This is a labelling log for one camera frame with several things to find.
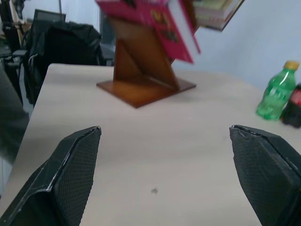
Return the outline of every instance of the wooden book stand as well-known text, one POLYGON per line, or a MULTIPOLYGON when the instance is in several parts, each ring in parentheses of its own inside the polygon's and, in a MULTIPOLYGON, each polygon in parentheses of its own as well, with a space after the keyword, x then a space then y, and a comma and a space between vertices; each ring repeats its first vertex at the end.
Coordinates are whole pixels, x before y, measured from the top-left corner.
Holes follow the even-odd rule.
POLYGON ((135 108, 196 87, 176 78, 153 28, 115 17, 108 20, 118 38, 114 78, 98 87, 135 108))

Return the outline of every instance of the table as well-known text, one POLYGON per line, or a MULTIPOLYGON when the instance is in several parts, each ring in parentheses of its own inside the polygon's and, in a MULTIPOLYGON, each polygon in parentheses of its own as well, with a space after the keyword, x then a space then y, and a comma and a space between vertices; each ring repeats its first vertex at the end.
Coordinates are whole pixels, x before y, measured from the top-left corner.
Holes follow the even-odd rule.
POLYGON ((222 73, 176 71, 196 89, 139 109, 96 87, 112 67, 51 65, 0 202, 2 215, 60 140, 103 131, 82 226, 259 226, 233 162, 229 127, 301 132, 254 113, 262 91, 222 73))

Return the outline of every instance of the book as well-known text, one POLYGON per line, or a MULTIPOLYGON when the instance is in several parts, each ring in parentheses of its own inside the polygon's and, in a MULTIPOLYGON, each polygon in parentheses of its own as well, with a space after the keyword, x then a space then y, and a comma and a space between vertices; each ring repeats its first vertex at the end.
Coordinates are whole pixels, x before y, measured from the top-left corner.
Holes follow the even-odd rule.
POLYGON ((235 13, 237 12, 237 10, 243 2, 244 0, 239 0, 236 6, 232 9, 232 11, 228 14, 228 16, 225 19, 196 12, 197 24, 202 27, 223 31, 223 29, 227 26, 227 24, 235 15, 235 13))
POLYGON ((196 14, 226 19, 239 0, 194 0, 196 14))
POLYGON ((170 59, 193 63, 200 53, 182 0, 96 0, 103 13, 153 27, 170 59))

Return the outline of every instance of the white wall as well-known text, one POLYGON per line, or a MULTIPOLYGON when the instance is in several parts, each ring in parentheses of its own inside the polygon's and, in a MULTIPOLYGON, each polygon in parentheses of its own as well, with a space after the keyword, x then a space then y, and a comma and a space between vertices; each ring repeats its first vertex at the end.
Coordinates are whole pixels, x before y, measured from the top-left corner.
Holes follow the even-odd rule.
MULTIPOLYGON (((94 0, 61 0, 62 12, 66 21, 91 24, 99 30, 99 7, 94 0)), ((32 18, 35 9, 59 12, 58 0, 27 0, 23 9, 23 18, 32 18)))
POLYGON ((173 68, 231 73, 264 89, 286 60, 301 62, 300 9, 301 0, 245 0, 222 33, 196 32, 202 54, 194 65, 173 68))
POLYGON ((24 9, 22 11, 23 19, 33 19, 36 8, 51 12, 60 11, 58 0, 27 0, 24 2, 24 9))
POLYGON ((95 0, 61 0, 66 21, 91 24, 99 31, 99 7, 95 0))

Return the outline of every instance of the yellow bottle cap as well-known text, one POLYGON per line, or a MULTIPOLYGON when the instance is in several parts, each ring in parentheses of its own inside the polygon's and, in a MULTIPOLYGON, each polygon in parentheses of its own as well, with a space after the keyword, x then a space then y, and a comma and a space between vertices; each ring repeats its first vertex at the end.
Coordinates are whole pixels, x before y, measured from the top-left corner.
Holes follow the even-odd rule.
POLYGON ((293 61, 293 60, 288 60, 285 65, 284 68, 285 69, 292 69, 292 70, 297 70, 299 68, 300 63, 298 61, 293 61))

